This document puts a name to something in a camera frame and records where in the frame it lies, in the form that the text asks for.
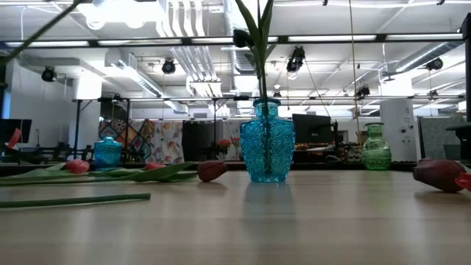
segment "glass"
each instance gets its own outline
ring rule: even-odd
[[[257,118],[241,124],[242,155],[252,181],[279,183],[288,177],[293,160],[294,123],[278,118],[279,100],[269,99],[267,119],[263,117],[264,105],[255,100]]]
[[[119,167],[123,145],[113,140],[111,136],[105,136],[103,141],[95,143],[96,170],[108,170]]]
[[[363,145],[363,164],[368,170],[387,170],[391,165],[391,150],[383,139],[383,123],[365,124],[368,140]]]

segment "wooden table surface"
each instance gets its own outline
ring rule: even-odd
[[[411,173],[228,172],[217,183],[0,188],[0,200],[151,192],[152,200],[0,210],[0,264],[471,264],[469,193]]]

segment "monitor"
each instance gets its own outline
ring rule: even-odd
[[[30,119],[0,119],[0,141],[8,143],[15,133],[15,129],[22,130],[18,143],[27,143],[29,131],[31,130]]]
[[[303,144],[331,143],[333,133],[329,116],[293,114],[296,142]]]

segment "small blue vase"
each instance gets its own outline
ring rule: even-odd
[[[295,144],[292,121],[278,118],[280,101],[268,99],[268,116],[263,117],[261,99],[253,102],[257,118],[241,124],[241,146],[250,179],[279,183],[288,177]]]
[[[111,136],[105,136],[103,141],[95,143],[96,170],[108,170],[119,167],[123,145],[113,140]]]

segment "colorful fabric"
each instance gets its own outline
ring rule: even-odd
[[[182,121],[157,121],[151,161],[158,163],[183,163]]]
[[[152,152],[155,149],[155,122],[150,120],[130,121],[127,144],[128,148],[134,147],[136,152],[144,154],[143,162],[153,162]],[[115,141],[124,145],[126,138],[126,122],[123,120],[101,121],[99,126],[99,137],[111,136]]]
[[[242,122],[243,121],[225,121],[223,123],[222,136],[224,139],[227,139],[231,142],[231,145],[227,149],[227,154],[224,156],[225,160],[240,160],[242,153],[242,148],[240,145],[240,129]]]

